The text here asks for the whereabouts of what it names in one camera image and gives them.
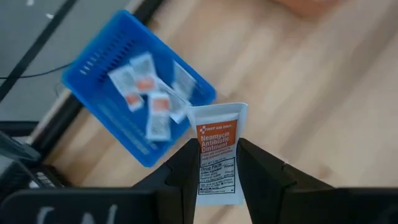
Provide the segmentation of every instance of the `white packet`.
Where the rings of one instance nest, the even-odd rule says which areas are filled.
[[[248,105],[227,103],[187,110],[200,144],[197,205],[237,205],[243,191],[236,166],[236,146],[245,124]]]
[[[181,65],[174,62],[174,82],[172,87],[178,95],[184,100],[189,100],[196,83],[197,81]]]
[[[179,124],[187,116],[187,108],[191,106],[188,100],[181,98],[173,89],[171,89],[161,79],[157,79],[160,91],[164,91],[170,98],[170,117]]]
[[[144,100],[136,93],[136,83],[133,79],[134,71],[130,65],[125,65],[109,73],[109,77],[118,92],[124,97],[130,111],[144,106]]]
[[[170,99],[167,93],[152,92],[148,95],[149,115],[146,138],[151,141],[169,141],[170,130]]]
[[[155,63],[149,52],[130,59],[130,64],[138,93],[157,90]]]
[[[122,96],[137,91],[133,73],[134,70],[130,65],[125,65],[108,73],[113,85]]]

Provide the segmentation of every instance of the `wooden table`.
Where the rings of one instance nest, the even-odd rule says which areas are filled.
[[[214,85],[218,103],[249,104],[248,140],[337,187],[396,187],[396,12],[395,0],[350,0],[306,21],[266,0],[169,0],[150,28]],[[46,163],[75,185],[132,186],[191,137],[148,169],[83,110]],[[245,206],[198,207],[195,223],[249,215]]]

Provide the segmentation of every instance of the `blue basket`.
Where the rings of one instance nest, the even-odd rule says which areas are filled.
[[[215,89],[127,11],[116,13],[63,74],[62,80],[142,165],[150,167],[188,129],[189,121],[185,118],[177,124],[171,120],[169,142],[151,142],[145,138],[146,96],[145,107],[132,113],[108,77],[108,72],[144,52],[152,53],[157,74],[166,84],[170,85],[174,79],[173,61],[197,80],[190,99],[192,105],[207,105],[215,100]]]

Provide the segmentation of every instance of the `orange label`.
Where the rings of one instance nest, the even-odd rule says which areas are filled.
[[[164,98],[155,99],[152,106],[155,112],[169,110],[169,100]]]
[[[155,88],[155,80],[153,77],[141,78],[137,81],[137,88],[140,91],[152,90]]]
[[[139,101],[139,97],[137,95],[128,95],[126,96],[126,101],[129,105],[133,105]]]
[[[206,153],[235,144],[238,120],[197,125],[200,152]]]

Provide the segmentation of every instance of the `black cord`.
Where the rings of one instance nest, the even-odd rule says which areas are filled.
[[[60,67],[58,67],[58,68],[55,68],[55,69],[52,69],[52,70],[50,70],[50,71],[43,72],[43,73],[39,73],[39,74],[35,74],[35,75],[27,75],[27,76],[24,76],[24,77],[15,77],[15,78],[14,78],[14,77],[0,77],[0,80],[39,77],[39,76],[42,76],[42,75],[47,75],[47,74],[56,72],[56,71],[58,71],[58,70],[67,68],[67,67],[69,67],[71,64],[72,64],[72,63],[68,63],[68,64],[66,64],[66,65],[62,65],[62,66],[60,66]]]

